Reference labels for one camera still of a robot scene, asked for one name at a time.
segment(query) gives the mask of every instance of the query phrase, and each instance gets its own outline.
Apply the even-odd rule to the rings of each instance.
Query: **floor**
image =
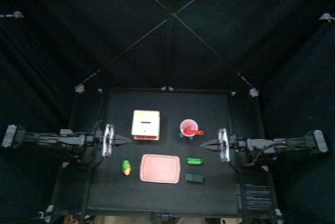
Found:
[[[243,219],[225,218],[225,224],[239,224]],[[150,224],[149,217],[121,217],[121,216],[103,216],[97,217],[94,224]],[[181,218],[177,224],[205,224],[201,218]]]

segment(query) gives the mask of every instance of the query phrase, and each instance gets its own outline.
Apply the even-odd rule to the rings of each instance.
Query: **black tabletop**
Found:
[[[99,119],[113,123],[115,134],[133,139],[134,110],[160,111],[161,126],[158,141],[137,141],[119,146],[95,168],[91,175],[86,210],[94,214],[172,213],[174,215],[237,215],[237,176],[228,163],[220,161],[219,153],[200,147],[217,138],[217,130],[240,131],[257,137],[261,124],[257,104],[247,102],[249,96],[235,97],[225,92],[160,92],[137,90],[107,90],[101,95],[86,95],[78,103],[72,127],[87,131]],[[190,118],[204,130],[193,140],[181,138],[180,124]],[[142,182],[139,163],[144,155],[177,156],[181,159],[181,177],[177,184]],[[202,158],[204,164],[186,164],[188,157]],[[122,173],[122,161],[133,166],[130,176]],[[186,181],[186,173],[204,176],[202,183]]]

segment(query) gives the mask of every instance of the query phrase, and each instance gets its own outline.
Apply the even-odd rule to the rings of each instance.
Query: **green object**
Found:
[[[122,171],[123,171],[125,175],[131,174],[131,163],[129,160],[123,160],[123,162],[122,162]]]
[[[186,163],[188,165],[201,165],[204,163],[204,160],[197,157],[188,157]]]

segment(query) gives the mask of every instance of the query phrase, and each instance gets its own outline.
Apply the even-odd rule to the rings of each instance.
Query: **black enclosure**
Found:
[[[278,161],[286,219],[335,223],[335,21],[324,13],[335,17],[335,0],[0,0],[0,134],[10,124],[82,131],[71,115],[98,89],[249,96],[255,88],[265,137],[320,129],[331,151]],[[59,164],[44,149],[1,151],[0,222],[28,223],[47,208]]]
[[[135,109],[160,111],[160,141],[134,141],[127,146],[117,147],[113,157],[106,159],[93,172],[87,209],[93,212],[169,212],[186,215],[221,214],[237,215],[237,179],[236,172],[227,164],[223,166],[219,154],[200,149],[208,139],[217,138],[217,129],[227,126],[232,132],[229,93],[165,93],[154,91],[106,91],[103,119],[114,122],[115,133],[131,136],[133,114]],[[91,113],[77,112],[83,106],[99,102],[82,100],[74,112],[74,129],[91,127]],[[193,140],[180,137],[180,124],[192,118],[204,130],[204,136]],[[146,154],[178,157],[181,160],[180,182],[176,185],[145,183],[139,181],[141,158]],[[201,157],[202,166],[186,165],[188,157]],[[121,163],[129,159],[133,164],[131,176],[122,176]],[[185,180],[186,173],[200,173],[205,181],[192,184]]]

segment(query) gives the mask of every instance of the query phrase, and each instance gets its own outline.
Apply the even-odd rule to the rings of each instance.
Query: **black table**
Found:
[[[202,149],[200,144],[217,139],[220,128],[243,137],[263,137],[257,100],[248,92],[107,89],[103,93],[82,94],[72,113],[74,131],[91,131],[102,118],[105,123],[114,124],[115,134],[133,138],[134,110],[160,111],[160,140],[134,140],[117,147],[113,156],[89,174],[77,175],[77,168],[62,168],[54,194],[58,213],[239,216],[243,203],[236,171],[220,161],[219,153]],[[193,140],[180,137],[180,124],[186,118],[197,122],[205,133]],[[141,181],[139,163],[145,154],[180,157],[178,184]],[[202,158],[204,165],[188,165],[188,157]],[[121,171],[125,159],[133,166],[130,176]],[[186,182],[186,173],[201,174],[204,182]]]

